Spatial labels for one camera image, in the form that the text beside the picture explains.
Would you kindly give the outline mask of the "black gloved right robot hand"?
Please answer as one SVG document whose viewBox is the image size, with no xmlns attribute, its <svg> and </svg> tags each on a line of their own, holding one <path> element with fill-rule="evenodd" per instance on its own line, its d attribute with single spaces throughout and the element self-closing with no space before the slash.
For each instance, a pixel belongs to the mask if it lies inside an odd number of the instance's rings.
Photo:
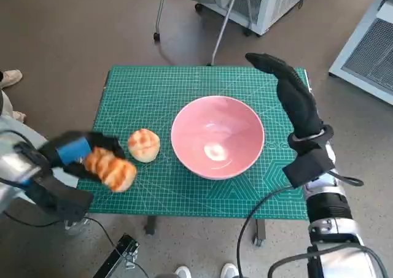
<svg viewBox="0 0 393 278">
<path fill-rule="evenodd" d="M 318 116 L 313 95 L 296 70 L 285 61 L 267 53 L 247 53 L 245 58 L 256 69 L 277 78 L 277 96 L 294 127 L 295 136 L 302 139 L 318 135 L 323 121 Z"/>
</svg>

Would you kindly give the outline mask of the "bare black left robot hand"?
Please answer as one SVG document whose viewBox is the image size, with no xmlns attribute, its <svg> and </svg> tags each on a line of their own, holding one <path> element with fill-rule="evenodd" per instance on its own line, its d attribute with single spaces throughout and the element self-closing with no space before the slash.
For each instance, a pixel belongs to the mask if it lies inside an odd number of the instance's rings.
<svg viewBox="0 0 393 278">
<path fill-rule="evenodd" d="M 85 159 L 95 147 L 102 147 L 114 153 L 118 158 L 125 158 L 125 152 L 114 136 L 107 136 L 96 131 L 67 131 L 38 148 L 53 168 L 62 168 L 64 172 L 79 179 L 99 182 L 98 176 L 87 171 L 80 160 Z"/>
</svg>

